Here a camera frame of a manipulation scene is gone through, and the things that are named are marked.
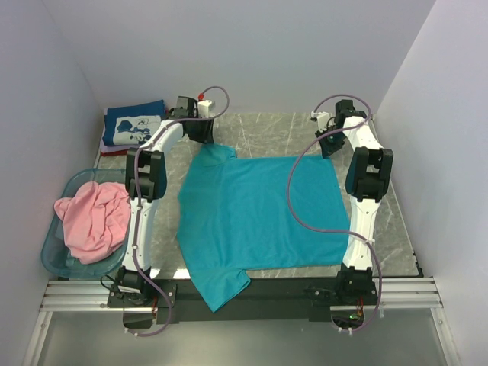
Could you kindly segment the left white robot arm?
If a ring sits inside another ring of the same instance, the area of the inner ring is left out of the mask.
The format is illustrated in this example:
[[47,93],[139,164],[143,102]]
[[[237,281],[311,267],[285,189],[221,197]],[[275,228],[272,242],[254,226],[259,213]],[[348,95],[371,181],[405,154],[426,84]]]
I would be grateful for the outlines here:
[[125,188],[130,198],[130,225],[126,254],[117,271],[115,289],[125,293],[134,306],[148,304],[153,295],[146,278],[151,270],[153,221],[168,184],[165,154],[184,136],[199,143],[212,143],[213,108],[214,103],[207,100],[204,93],[196,99],[178,97],[176,106],[161,121],[152,137],[127,154]]

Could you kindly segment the teal t-shirt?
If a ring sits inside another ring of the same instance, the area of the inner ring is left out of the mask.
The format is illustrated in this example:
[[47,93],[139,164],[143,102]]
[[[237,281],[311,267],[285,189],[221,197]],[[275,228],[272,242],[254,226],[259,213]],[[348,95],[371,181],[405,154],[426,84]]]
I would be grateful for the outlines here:
[[212,311],[249,285],[250,270],[339,265],[348,244],[336,172],[320,156],[240,158],[206,145],[178,201],[182,256]]

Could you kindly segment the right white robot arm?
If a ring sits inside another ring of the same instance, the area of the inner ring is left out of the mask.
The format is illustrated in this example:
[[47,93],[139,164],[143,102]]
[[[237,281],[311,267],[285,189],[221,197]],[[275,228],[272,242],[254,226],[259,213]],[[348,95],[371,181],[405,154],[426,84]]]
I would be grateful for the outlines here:
[[311,119],[317,122],[322,157],[338,152],[345,143],[353,150],[345,179],[350,197],[351,219],[348,245],[343,256],[335,297],[344,304],[354,303],[361,294],[368,294],[373,286],[374,225],[380,202],[388,192],[393,166],[393,151],[384,148],[369,126],[371,109],[360,111],[354,106],[357,98],[343,95],[335,103],[335,113],[314,109]]

